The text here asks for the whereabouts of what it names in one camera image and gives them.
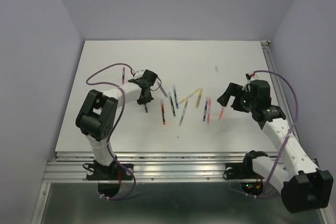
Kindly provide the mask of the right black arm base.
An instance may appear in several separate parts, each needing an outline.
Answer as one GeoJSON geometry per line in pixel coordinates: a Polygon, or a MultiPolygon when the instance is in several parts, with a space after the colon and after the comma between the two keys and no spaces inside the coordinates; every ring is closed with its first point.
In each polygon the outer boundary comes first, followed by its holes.
{"type": "Polygon", "coordinates": [[[225,180],[254,179],[254,182],[241,182],[240,186],[247,195],[260,196],[264,188],[264,178],[253,171],[253,160],[258,157],[268,157],[268,155],[263,151],[250,151],[245,154],[240,163],[225,163],[223,178],[225,180]]]}

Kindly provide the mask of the magenta pen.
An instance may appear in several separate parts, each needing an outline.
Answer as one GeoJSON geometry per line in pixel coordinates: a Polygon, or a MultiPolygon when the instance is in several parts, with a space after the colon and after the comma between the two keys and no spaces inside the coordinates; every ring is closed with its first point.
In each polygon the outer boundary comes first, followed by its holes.
{"type": "Polygon", "coordinates": [[[122,69],[122,85],[125,84],[125,67],[122,69]]]}

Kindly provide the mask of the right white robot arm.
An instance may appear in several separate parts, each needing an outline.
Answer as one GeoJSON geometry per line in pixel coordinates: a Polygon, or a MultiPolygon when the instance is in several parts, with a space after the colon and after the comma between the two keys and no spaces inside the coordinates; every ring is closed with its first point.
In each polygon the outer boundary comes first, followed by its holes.
{"type": "Polygon", "coordinates": [[[265,80],[253,80],[245,86],[230,83],[217,102],[226,106],[230,97],[234,97],[231,107],[235,111],[251,113],[284,166],[276,164],[263,151],[250,151],[241,163],[227,163],[223,177],[226,180],[264,178],[280,193],[283,205],[292,214],[326,208],[333,177],[308,157],[292,134],[282,109],[271,103],[269,83],[265,80]]]}

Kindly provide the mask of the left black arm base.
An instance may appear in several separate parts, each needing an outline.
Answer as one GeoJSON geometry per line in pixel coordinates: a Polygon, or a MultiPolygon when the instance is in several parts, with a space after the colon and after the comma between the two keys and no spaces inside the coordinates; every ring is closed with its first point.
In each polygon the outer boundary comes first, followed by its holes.
{"type": "Polygon", "coordinates": [[[82,168],[87,172],[86,180],[97,182],[97,191],[101,198],[106,200],[121,200],[127,197],[134,189],[135,183],[131,189],[123,194],[119,194],[122,182],[134,181],[130,171],[133,171],[133,164],[124,165],[123,169],[116,162],[110,166],[103,166],[96,161],[93,163],[84,163],[82,168]]]}

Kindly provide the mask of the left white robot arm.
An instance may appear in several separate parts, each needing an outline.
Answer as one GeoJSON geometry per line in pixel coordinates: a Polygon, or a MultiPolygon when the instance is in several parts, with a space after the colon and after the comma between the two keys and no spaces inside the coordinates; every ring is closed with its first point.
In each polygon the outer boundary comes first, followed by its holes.
{"type": "Polygon", "coordinates": [[[104,178],[113,178],[117,172],[117,166],[113,163],[117,157],[109,144],[116,126],[114,119],[117,109],[121,108],[123,113],[129,102],[135,101],[139,105],[150,103],[153,100],[152,87],[157,78],[156,73],[146,69],[121,87],[115,85],[114,89],[106,92],[95,89],[88,92],[75,124],[89,140],[94,161],[100,165],[98,171],[104,178]]]}

